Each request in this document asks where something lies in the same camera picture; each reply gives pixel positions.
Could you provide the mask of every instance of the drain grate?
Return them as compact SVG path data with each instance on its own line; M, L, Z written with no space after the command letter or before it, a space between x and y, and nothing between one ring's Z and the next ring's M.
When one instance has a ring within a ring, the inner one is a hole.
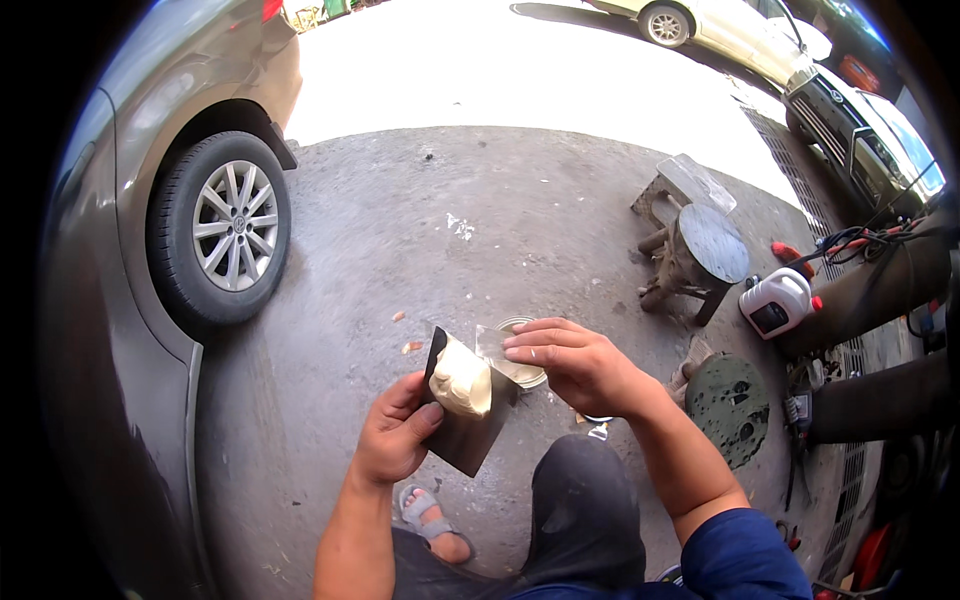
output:
M830 218L821 207L803 172L793 161L793 157L780 139L778 131L774 129L773 121L753 108L741 105L740 109L743 110L767 147L770 148L770 154L773 155L774 161L797 194L800 206L804 210L806 224L810 228L814 241L827 237L834 231ZM778 129L785 132L779 124ZM822 272L827 281L834 281L843 274L844 267L845 265L833 265L821 261L818 273ZM836 347L834 353L839 353L841 356L844 377L863 374L863 340L859 336ZM840 561L843 560L844 552L847 549L847 539L850 537L853 521L856 518L856 506L860 500L860 491L863 489L865 459L866 446L864 444L846 444L844 447L843 486L840 489L840 499L837 501L833 528L830 530L827 547L824 549L824 563L820 567L820 576L818 577L820 581L835 583L837 569L840 567Z

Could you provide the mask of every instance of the metal scraper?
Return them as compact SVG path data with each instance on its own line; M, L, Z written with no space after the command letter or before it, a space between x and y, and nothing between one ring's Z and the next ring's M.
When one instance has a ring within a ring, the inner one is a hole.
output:
M512 337L514 337L514 334L510 331L501 331L493 327L478 325L473 353L480 358L506 360L507 357L503 354L503 341Z

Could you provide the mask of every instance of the sleeve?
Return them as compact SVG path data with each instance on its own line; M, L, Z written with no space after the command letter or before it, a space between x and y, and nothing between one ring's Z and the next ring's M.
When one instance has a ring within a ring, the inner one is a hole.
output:
M706 600L812 600L810 583L777 526L754 509L712 516L686 541L684 585Z

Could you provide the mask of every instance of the black pants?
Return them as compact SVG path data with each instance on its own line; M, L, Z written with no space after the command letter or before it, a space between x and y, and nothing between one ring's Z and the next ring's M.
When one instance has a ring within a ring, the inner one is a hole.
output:
M583 435L558 439L534 469L533 496L530 553L510 578L443 563L426 540L394 528L394 598L502 598L558 582L606 589L643 583L636 488L606 442Z

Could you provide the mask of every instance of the fingernail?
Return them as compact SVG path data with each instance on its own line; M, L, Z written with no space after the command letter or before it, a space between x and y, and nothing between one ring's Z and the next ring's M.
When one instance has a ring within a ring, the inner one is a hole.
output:
M423 408L423 418L431 425L439 423L443 417L444 408L440 402L430 402Z

